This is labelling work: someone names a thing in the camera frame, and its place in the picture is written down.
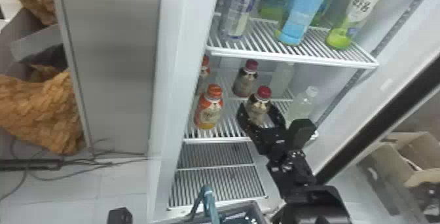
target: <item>white bottle cap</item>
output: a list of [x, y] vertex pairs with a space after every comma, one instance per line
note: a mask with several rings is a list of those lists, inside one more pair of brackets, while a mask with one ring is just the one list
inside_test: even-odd
[[306, 90], [307, 96], [310, 96], [311, 98], [315, 98], [318, 95], [318, 92], [319, 90], [316, 86], [309, 86]]

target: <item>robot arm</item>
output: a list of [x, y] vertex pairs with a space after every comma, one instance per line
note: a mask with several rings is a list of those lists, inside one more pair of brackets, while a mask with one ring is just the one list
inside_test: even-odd
[[242, 104], [236, 118], [259, 154], [269, 159], [267, 170], [286, 202], [272, 222], [350, 224], [350, 216], [336, 188], [316, 185], [316, 178], [305, 159], [304, 144], [316, 130], [312, 121], [294, 120], [286, 129], [285, 120], [277, 107], [272, 106], [268, 115], [274, 126], [261, 128], [249, 121]]

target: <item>refrigerator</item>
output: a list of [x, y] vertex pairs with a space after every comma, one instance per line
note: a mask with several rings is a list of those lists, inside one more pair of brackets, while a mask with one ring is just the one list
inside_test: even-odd
[[[256, 200], [264, 213], [272, 213], [282, 203], [267, 159], [235, 120], [246, 98], [234, 96], [231, 84], [247, 59], [259, 62], [257, 85], [270, 82], [277, 64], [295, 63], [289, 87], [272, 98], [282, 112], [308, 86], [319, 88], [310, 116], [318, 133], [304, 152], [313, 173], [326, 183], [367, 154], [373, 142], [358, 146], [357, 136], [421, 80], [440, 52], [440, 0], [381, 0], [348, 50], [323, 43], [329, 26], [309, 28], [299, 46], [284, 46], [272, 36], [276, 23], [256, 12], [248, 22], [248, 39], [224, 41], [217, 34], [216, 1], [55, 0], [87, 145], [149, 159], [145, 170], [151, 184], [145, 187], [151, 221], [188, 213], [207, 182], [219, 206]], [[326, 14], [329, 25], [344, 1], [333, 1]], [[193, 124], [205, 54], [210, 81], [223, 88], [225, 103], [211, 130]], [[425, 94], [417, 88], [411, 93], [415, 99]], [[352, 153], [347, 151], [354, 145]]]

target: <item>refrigerator bottom grille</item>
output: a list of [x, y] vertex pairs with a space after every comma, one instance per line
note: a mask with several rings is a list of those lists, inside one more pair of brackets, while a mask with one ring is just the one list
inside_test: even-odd
[[253, 164], [246, 142], [183, 143], [177, 168]]
[[197, 168], [176, 172], [169, 206], [192, 205], [205, 184], [212, 186], [216, 201], [265, 196], [254, 166]]

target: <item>green bottle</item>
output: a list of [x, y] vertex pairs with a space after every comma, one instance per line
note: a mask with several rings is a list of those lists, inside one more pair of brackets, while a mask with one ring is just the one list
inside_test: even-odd
[[313, 17], [313, 21], [311, 23], [311, 26], [319, 26], [321, 23], [321, 19], [324, 16], [324, 14], [329, 9], [331, 2], [333, 0], [324, 0], [324, 2], [321, 4], [320, 9], [315, 14], [315, 17]]
[[341, 50], [349, 47], [378, 2], [379, 0], [350, 0], [345, 17], [327, 35], [327, 45]]

